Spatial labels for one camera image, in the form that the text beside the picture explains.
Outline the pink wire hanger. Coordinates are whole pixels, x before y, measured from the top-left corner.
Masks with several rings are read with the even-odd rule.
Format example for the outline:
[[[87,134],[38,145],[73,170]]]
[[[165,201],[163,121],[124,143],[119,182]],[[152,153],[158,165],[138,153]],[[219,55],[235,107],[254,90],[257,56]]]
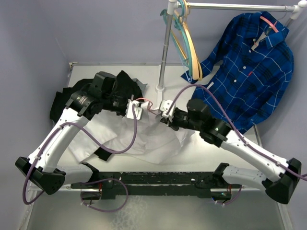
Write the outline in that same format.
[[[139,98],[137,98],[137,99],[135,99],[136,101],[139,101],[139,102],[147,102],[148,104],[147,104],[147,110],[150,112],[150,113],[152,113],[152,114],[154,114],[154,115],[159,115],[159,110],[158,109],[153,109],[152,108],[152,106],[153,106],[153,103],[152,103],[152,101],[150,101],[149,99],[147,99],[147,98],[144,98],[144,97],[139,97]]]

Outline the white shirt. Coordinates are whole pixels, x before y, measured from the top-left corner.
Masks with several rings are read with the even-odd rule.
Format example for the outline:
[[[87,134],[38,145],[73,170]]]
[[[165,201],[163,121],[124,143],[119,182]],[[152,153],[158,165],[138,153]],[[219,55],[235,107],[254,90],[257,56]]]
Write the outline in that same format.
[[[194,132],[186,129],[174,131],[161,123],[159,116],[148,112],[147,103],[144,103],[142,108],[144,112],[141,120],[137,122],[135,142],[126,154],[155,164],[177,155]],[[134,122],[114,112],[103,110],[84,128],[105,147],[119,151],[131,143]],[[111,156],[111,153],[100,148],[83,131],[78,132],[68,148],[79,163],[85,162],[92,155],[104,161]]]

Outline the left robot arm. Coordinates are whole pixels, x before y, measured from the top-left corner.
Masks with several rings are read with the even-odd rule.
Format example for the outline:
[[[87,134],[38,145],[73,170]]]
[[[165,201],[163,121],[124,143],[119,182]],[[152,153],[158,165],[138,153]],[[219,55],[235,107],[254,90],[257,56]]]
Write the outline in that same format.
[[[56,193],[66,184],[81,183],[88,188],[97,186],[99,170],[92,165],[81,163],[64,167],[59,166],[58,162],[80,131],[100,144],[84,127],[102,111],[137,121],[138,102],[118,91],[120,82],[118,76],[104,71],[96,73],[93,79],[87,79],[70,95],[60,118],[39,147],[28,157],[17,159],[15,165],[25,176],[23,199],[26,204],[30,204],[26,200],[29,182],[48,195]]]

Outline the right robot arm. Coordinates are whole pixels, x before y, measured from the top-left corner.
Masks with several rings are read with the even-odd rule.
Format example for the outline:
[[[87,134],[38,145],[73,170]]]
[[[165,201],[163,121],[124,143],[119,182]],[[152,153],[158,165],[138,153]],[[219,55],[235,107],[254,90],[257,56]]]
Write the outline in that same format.
[[[299,182],[302,164],[273,154],[244,137],[224,120],[212,116],[210,108],[201,99],[190,99],[187,111],[180,110],[171,100],[160,103],[161,122],[177,131],[180,128],[198,131],[207,143],[227,150],[254,169],[239,168],[221,163],[215,170],[213,182],[217,187],[239,184],[263,190],[271,199],[288,204]]]

